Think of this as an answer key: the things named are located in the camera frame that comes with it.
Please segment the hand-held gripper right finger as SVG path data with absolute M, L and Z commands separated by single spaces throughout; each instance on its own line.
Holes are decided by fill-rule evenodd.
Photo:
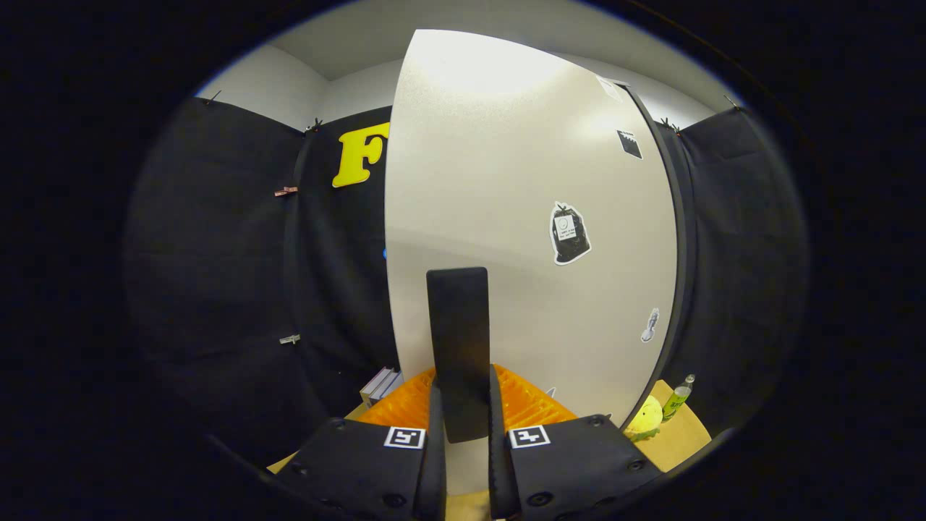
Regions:
M 662 472 L 607 415 L 516 428 L 537 411 L 511 370 L 489 370 L 488 498 L 493 520 L 606 520 L 642 497 Z

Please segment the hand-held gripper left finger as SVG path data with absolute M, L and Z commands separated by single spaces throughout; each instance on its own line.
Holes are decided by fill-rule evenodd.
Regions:
M 446 519 L 442 394 L 430 368 L 320 426 L 276 472 L 322 520 Z

